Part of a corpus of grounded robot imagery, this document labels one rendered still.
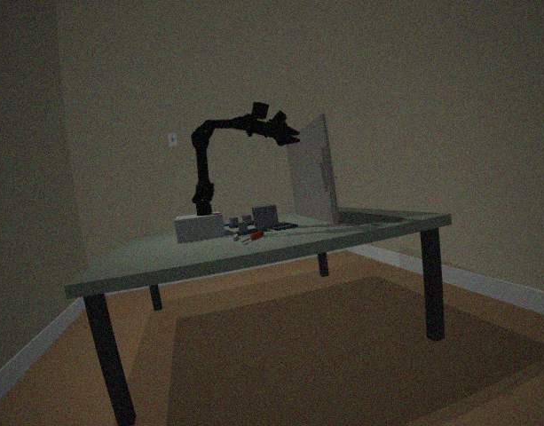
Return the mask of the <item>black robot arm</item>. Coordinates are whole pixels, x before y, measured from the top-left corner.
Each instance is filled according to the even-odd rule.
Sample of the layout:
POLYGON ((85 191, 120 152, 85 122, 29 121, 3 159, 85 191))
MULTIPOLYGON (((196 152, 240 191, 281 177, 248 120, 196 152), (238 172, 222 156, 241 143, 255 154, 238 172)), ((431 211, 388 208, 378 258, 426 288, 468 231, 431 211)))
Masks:
POLYGON ((207 161, 207 147, 209 138, 212 136, 214 129, 236 129, 246 130, 249 137, 252 133, 262 135, 264 122, 257 119, 265 119, 267 116, 269 105, 261 102, 254 102, 251 114, 234 117, 232 119, 222 119, 217 121, 207 120, 202 126, 197 128, 191 134, 193 147, 197 153, 197 171, 198 183, 196 185, 195 195, 192 198, 193 203, 196 203, 196 216, 205 216, 212 214, 212 205, 210 202, 213 199, 215 192, 214 183, 209 181, 209 170, 207 161), (207 131, 206 131, 207 130, 207 131), (202 201, 203 200, 203 201, 202 201))

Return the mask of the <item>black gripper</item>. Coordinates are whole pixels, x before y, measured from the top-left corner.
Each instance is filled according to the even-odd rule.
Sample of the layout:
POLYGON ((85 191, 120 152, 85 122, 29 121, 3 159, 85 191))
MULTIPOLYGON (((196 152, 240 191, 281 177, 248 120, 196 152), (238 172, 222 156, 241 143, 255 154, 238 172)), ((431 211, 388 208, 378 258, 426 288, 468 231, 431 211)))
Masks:
POLYGON ((275 124, 265 122, 262 128, 262 135, 265 138, 274 138, 278 146, 300 142, 299 138, 293 137, 294 135, 300 135, 300 132, 288 127, 282 118, 277 118, 275 124))

